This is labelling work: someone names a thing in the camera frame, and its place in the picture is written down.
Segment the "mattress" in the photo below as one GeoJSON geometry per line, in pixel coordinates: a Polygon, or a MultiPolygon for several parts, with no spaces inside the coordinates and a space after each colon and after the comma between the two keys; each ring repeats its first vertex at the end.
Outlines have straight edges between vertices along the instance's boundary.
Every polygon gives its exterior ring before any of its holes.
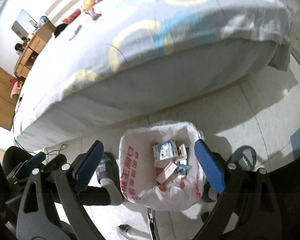
{"type": "Polygon", "coordinates": [[[27,77],[13,123],[27,150],[289,66],[292,14],[278,0],[103,0],[95,11],[50,39],[27,77]]]}

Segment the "mirror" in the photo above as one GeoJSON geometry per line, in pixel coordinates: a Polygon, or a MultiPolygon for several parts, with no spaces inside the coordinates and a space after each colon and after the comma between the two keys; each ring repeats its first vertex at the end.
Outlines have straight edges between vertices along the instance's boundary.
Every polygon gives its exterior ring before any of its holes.
{"type": "Polygon", "coordinates": [[[31,32],[33,32],[36,24],[37,22],[22,9],[11,29],[19,38],[22,38],[27,37],[31,32]]]}

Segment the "gray sock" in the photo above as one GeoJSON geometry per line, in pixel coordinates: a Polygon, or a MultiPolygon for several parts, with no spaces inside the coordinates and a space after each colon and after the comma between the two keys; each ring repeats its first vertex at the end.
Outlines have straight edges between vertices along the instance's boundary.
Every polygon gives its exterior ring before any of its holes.
{"type": "Polygon", "coordinates": [[[110,205],[111,206],[121,205],[122,196],[112,179],[109,179],[109,178],[101,179],[100,185],[102,187],[106,188],[106,190],[108,191],[108,193],[110,195],[110,200],[111,200],[110,205]]]}

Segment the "white plastic bag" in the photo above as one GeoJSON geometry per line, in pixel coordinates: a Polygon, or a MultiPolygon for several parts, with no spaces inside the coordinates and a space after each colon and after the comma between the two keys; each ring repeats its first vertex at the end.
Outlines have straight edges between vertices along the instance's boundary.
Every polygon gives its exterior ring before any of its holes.
{"type": "Polygon", "coordinates": [[[203,138],[202,133],[189,122],[155,124],[128,130],[119,145],[120,186],[126,199],[146,205],[157,211],[187,210],[202,196],[205,174],[194,155],[194,143],[203,138]],[[186,177],[179,179],[175,172],[164,184],[155,180],[162,171],[154,167],[153,146],[167,140],[177,146],[190,146],[186,177]]]}

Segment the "tile floor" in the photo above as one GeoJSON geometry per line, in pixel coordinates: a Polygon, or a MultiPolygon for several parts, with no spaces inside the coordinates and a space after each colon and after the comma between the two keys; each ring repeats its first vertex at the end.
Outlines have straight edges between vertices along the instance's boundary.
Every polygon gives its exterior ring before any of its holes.
{"type": "MultiPolygon", "coordinates": [[[[219,152],[224,159],[228,159],[239,146],[250,145],[258,154],[257,166],[273,171],[294,160],[290,136],[300,127],[299,68],[291,57],[291,70],[287,72],[267,67],[259,73],[250,74],[246,82],[209,97],[103,133],[96,132],[86,138],[68,141],[68,148],[62,153],[72,162],[98,139],[103,142],[106,151],[118,158],[120,137],[127,129],[162,120],[179,120],[192,122],[203,132],[211,150],[219,152]]],[[[47,150],[59,148],[60,145],[56,145],[47,150]]],[[[98,185],[95,176],[90,185],[98,185]]],[[[202,226],[200,214],[213,207],[213,203],[197,203],[183,212],[157,212],[161,239],[190,239],[202,226]]],[[[145,206],[124,202],[118,207],[85,208],[106,239],[120,239],[116,233],[120,224],[129,224],[141,231],[142,239],[150,237],[145,206]]],[[[62,205],[57,205],[57,209],[61,219],[66,221],[62,205]]],[[[226,231],[233,228],[236,219],[234,215],[226,231]]]]}

